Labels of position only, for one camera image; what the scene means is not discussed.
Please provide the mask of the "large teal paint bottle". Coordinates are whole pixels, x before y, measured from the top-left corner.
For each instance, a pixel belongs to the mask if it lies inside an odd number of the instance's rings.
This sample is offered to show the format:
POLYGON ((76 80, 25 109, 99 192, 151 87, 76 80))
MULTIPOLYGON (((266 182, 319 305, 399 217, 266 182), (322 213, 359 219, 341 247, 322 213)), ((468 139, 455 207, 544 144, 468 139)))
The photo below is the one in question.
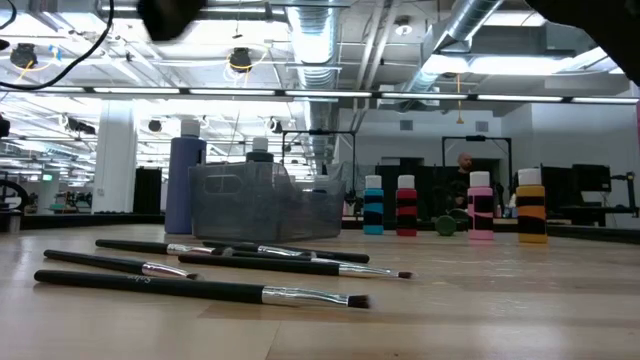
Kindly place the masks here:
POLYGON ((246 162, 273 163, 274 155, 269 151, 269 140, 265 137, 255 137, 252 149, 245 155, 246 162))

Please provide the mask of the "large blue paint bottle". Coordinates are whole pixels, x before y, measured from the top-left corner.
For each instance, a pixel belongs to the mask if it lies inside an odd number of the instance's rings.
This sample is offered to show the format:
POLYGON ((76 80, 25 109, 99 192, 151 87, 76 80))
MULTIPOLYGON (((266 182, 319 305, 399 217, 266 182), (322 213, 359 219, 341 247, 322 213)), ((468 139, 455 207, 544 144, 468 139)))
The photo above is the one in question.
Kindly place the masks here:
POLYGON ((192 233, 189 170, 206 162, 207 143, 200 136, 198 120, 182 120, 180 135, 171 140, 165 232, 192 233))

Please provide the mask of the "grey translucent plastic bin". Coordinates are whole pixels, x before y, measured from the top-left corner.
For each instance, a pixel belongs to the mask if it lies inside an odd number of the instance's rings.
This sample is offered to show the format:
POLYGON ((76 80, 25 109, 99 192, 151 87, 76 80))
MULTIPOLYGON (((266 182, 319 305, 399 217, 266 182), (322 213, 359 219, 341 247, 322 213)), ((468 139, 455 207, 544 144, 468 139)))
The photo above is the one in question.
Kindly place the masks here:
POLYGON ((189 169, 192 233, 200 239, 283 243, 336 237, 346 185, 294 182, 279 163, 189 169))

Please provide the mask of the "thin black paintbrush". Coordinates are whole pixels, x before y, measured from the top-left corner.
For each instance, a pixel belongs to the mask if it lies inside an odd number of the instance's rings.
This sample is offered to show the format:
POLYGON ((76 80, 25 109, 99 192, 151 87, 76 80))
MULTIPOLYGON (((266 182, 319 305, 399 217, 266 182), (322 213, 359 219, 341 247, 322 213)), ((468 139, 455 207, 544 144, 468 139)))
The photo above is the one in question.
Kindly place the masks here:
POLYGON ((159 278, 184 278, 189 280, 202 279, 198 273, 189 272, 165 264, 136 259, 105 257, 59 250, 45 250, 44 256, 52 260, 104 268, 136 275, 159 278))
POLYGON ((221 252, 223 256, 247 257, 247 258, 263 258, 263 259, 281 259, 281 260, 300 260, 309 262, 326 262, 326 263, 355 263, 368 264, 370 257, 365 254, 346 254, 346 253, 329 253, 329 252, 290 252, 282 251, 266 251, 252 252, 241 251, 234 248, 226 248, 221 252))
POLYGON ((234 250, 266 253, 289 257, 311 257, 315 258, 316 253, 313 251, 290 250, 281 247, 269 245, 257 245, 254 243, 228 242, 228 241, 204 241, 203 244, 208 247, 230 247, 234 250))
POLYGON ((156 243, 127 240, 98 239, 95 241, 97 247, 110 248, 124 251, 163 254, 171 256, 181 255, 231 255, 232 249, 226 247, 200 247, 175 243, 156 243))
POLYGON ((415 277, 412 272, 408 271, 395 271, 389 269, 337 263, 316 263, 311 261, 261 259, 253 257, 227 257, 214 255, 179 255, 178 260, 181 263, 321 276, 400 279, 412 279, 415 277))

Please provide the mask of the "black paintbrush with script logo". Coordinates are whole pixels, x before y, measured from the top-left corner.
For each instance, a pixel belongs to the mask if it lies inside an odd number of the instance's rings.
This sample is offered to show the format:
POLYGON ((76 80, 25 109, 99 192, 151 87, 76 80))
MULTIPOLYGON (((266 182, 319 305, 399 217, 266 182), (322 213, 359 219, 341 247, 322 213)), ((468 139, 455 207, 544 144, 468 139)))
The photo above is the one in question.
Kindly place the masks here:
POLYGON ((38 270, 38 282, 85 288, 109 289, 171 295, 209 300, 276 305, 327 306, 337 308, 369 309, 368 295, 346 295, 319 290, 277 287, 229 282, 178 280, 142 275, 110 275, 73 271, 38 270))

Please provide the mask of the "small pink paint bottle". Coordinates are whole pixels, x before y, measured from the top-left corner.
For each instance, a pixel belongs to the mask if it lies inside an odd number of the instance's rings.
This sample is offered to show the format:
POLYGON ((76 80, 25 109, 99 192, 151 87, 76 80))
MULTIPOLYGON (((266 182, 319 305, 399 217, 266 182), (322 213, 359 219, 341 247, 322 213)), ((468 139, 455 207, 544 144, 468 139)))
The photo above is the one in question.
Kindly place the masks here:
POLYGON ((487 171, 470 173, 467 210, 470 216, 469 238, 471 240, 490 241, 494 239, 494 194, 490 180, 490 173, 487 171))

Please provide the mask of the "small cyan paint bottle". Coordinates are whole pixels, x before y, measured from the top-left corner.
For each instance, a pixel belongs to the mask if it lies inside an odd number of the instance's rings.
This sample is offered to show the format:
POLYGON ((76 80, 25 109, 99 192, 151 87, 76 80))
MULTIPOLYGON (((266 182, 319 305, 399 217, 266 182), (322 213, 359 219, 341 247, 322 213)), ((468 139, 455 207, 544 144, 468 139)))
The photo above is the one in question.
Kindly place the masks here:
POLYGON ((367 235, 384 233, 384 191, 379 175, 367 175, 365 178, 363 231, 367 235))

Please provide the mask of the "small red paint bottle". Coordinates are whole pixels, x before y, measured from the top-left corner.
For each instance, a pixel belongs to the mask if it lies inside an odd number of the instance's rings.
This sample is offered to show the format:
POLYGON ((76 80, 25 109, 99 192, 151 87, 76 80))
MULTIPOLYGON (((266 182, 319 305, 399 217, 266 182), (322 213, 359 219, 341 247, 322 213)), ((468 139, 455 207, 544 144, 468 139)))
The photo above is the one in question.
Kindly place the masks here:
POLYGON ((417 235, 418 221, 417 191, 413 175, 400 175, 396 190, 396 234, 413 237, 417 235))

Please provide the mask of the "black ceiling device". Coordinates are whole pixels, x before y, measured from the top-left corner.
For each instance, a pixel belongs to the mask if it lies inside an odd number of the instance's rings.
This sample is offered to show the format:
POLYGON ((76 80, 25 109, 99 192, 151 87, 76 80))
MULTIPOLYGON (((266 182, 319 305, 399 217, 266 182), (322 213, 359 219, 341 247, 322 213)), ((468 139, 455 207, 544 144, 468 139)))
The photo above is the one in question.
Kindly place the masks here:
POLYGON ((253 64, 249 49, 245 47, 234 48, 230 54, 228 64, 235 73, 245 74, 250 72, 253 64))
POLYGON ((18 43, 10 53, 10 62, 21 69, 31 69, 38 64, 35 45, 18 43))

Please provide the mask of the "white column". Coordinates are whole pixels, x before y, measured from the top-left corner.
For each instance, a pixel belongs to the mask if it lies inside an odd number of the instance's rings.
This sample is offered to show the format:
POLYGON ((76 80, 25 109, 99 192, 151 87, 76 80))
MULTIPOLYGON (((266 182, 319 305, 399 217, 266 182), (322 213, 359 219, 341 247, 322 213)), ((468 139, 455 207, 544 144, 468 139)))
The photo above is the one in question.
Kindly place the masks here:
POLYGON ((133 209, 137 123, 130 109, 104 109, 101 114, 95 175, 94 213, 129 213, 133 209))

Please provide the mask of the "long ceiling light bar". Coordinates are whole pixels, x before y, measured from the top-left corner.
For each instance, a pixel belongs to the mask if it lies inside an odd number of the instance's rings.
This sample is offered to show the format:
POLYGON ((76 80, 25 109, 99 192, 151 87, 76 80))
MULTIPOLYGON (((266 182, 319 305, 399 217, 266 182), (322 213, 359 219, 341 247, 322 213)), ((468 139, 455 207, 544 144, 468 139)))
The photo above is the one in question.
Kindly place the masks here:
POLYGON ((285 90, 253 88, 170 88, 170 87, 77 87, 52 86, 28 91, 30 94, 70 95, 79 97, 124 97, 129 98, 211 98, 267 101, 274 99, 316 100, 382 100, 382 101, 456 101, 456 102, 504 102, 504 103, 559 103, 576 105, 635 105, 637 97, 603 96, 557 96, 557 95, 508 95, 477 93, 410 93, 384 91, 338 91, 338 90, 285 90))

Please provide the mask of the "black cabinet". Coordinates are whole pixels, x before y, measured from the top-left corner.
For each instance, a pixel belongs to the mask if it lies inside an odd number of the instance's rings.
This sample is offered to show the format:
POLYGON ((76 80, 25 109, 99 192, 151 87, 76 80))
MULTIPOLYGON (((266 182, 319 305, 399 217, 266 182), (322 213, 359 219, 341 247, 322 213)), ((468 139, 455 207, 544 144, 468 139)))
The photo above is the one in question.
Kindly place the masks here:
POLYGON ((135 173, 133 212, 144 215, 161 213, 162 171, 137 168, 135 173))

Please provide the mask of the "small orange striped bottle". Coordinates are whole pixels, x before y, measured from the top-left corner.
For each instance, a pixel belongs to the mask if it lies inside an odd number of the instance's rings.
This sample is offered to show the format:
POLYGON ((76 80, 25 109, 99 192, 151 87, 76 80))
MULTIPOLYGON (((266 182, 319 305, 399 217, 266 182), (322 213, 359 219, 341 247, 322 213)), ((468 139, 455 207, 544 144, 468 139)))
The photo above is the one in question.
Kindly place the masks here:
POLYGON ((546 191, 539 168, 518 171, 516 209, 519 241, 547 244, 546 191))

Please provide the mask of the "black background monitor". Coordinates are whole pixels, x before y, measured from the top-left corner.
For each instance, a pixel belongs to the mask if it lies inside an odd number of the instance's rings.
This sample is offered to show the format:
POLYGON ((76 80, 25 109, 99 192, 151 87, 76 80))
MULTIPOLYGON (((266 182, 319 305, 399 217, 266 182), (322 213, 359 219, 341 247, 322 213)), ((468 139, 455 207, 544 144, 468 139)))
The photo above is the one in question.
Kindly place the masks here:
POLYGON ((574 164, 569 168, 542 166, 548 210, 584 207, 583 192, 610 192, 611 172, 605 165, 574 164))

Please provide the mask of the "wide silver ventilation duct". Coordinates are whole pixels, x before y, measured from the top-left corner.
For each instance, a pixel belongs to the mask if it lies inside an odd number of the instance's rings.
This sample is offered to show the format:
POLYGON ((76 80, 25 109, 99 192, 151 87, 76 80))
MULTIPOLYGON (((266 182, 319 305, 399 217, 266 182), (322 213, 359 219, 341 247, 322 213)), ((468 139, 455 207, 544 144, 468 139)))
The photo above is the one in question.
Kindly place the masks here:
MULTIPOLYGON (((340 10, 334 7, 288 7, 291 28, 291 47, 301 90, 335 90, 338 71, 338 20, 340 10)), ((308 130, 336 130, 338 108, 330 100, 313 99, 304 104, 308 130)))

